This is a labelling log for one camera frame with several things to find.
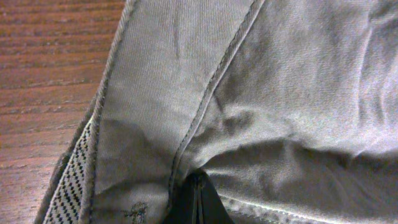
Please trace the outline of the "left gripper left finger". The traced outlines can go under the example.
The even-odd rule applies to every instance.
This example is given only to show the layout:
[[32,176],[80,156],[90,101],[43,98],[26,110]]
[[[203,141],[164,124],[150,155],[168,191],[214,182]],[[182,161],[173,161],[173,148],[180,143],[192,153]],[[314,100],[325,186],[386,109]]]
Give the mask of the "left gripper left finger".
[[176,201],[163,224],[196,224],[197,222],[197,176],[189,175],[183,183]]

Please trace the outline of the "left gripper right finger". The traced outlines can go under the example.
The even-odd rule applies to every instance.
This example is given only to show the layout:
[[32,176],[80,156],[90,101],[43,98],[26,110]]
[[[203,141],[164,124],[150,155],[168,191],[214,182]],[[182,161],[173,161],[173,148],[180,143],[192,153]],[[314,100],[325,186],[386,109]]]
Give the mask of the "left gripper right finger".
[[228,215],[209,176],[201,173],[198,178],[198,220],[202,224],[234,224]]

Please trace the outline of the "grey shorts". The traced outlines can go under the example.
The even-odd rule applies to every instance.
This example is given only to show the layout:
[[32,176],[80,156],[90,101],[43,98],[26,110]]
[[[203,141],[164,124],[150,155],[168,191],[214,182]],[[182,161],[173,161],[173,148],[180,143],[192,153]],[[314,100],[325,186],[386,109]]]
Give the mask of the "grey shorts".
[[396,223],[397,2],[127,1],[35,222],[163,223],[201,173],[234,223]]

